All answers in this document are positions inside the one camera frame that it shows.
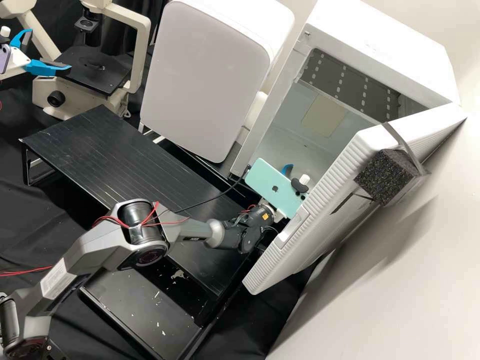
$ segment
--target smartphone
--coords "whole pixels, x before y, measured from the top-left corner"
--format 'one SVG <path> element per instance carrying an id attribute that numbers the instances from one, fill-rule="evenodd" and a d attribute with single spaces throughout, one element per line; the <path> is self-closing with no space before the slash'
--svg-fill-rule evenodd
<path id="1" fill-rule="evenodd" d="M 7 44 L 0 45 L 0 74 L 5 74 L 12 49 Z"/>

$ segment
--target black foam block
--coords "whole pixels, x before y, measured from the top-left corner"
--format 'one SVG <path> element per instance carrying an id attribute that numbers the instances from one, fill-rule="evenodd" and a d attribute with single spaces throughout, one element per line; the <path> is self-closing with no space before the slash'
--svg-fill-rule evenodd
<path id="1" fill-rule="evenodd" d="M 380 150 L 354 181 L 375 202 L 387 205 L 420 172 L 403 150 Z"/>

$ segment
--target white cap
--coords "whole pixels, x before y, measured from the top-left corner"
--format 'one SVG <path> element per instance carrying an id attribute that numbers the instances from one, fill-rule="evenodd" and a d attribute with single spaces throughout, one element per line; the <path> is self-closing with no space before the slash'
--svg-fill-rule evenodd
<path id="1" fill-rule="evenodd" d="M 4 38 L 8 38 L 10 36 L 10 28 L 8 26 L 2 26 L 0 28 L 0 35 Z"/>
<path id="2" fill-rule="evenodd" d="M 308 176 L 307 174 L 303 174 L 302 176 L 300 176 L 300 179 L 298 181 L 300 181 L 300 184 L 302 185 L 307 185 L 310 181 L 310 176 Z"/>

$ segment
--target ribbed plastic surface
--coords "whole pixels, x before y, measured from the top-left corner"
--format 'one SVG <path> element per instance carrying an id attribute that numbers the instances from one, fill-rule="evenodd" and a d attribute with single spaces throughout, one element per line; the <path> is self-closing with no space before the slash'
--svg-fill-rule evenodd
<path id="1" fill-rule="evenodd" d="M 391 122 L 422 160 L 466 118 L 466 114 L 456 105 L 449 104 L 441 108 L 426 111 L 428 116 L 425 118 L 419 113 Z M 448 115 L 446 119 L 437 117 L 442 111 Z M 309 212 L 309 217 L 281 249 L 273 241 L 243 279 L 248 291 L 258 294 L 288 275 L 304 269 L 335 241 L 341 240 L 347 225 L 352 225 L 360 218 L 369 201 L 356 199 L 353 205 L 342 206 L 335 214 L 331 214 L 332 211 L 358 188 L 354 177 L 377 151 L 397 147 L 397 142 L 381 125 L 359 131 L 302 204 Z"/>

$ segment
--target robotic arm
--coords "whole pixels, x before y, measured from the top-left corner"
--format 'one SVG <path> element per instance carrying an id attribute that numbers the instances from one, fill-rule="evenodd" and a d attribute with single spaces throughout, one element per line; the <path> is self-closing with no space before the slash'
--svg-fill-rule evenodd
<path id="1" fill-rule="evenodd" d="M 230 221 L 205 223 L 136 199 L 118 203 L 100 219 L 38 284 L 10 296 L 0 294 L 2 346 L 9 359 L 42 359 L 51 351 L 53 313 L 100 268 L 114 272 L 149 266 L 177 242 L 200 241 L 210 248 L 248 253 L 261 239 L 263 227 L 273 223 L 273 214 L 260 205 Z"/>

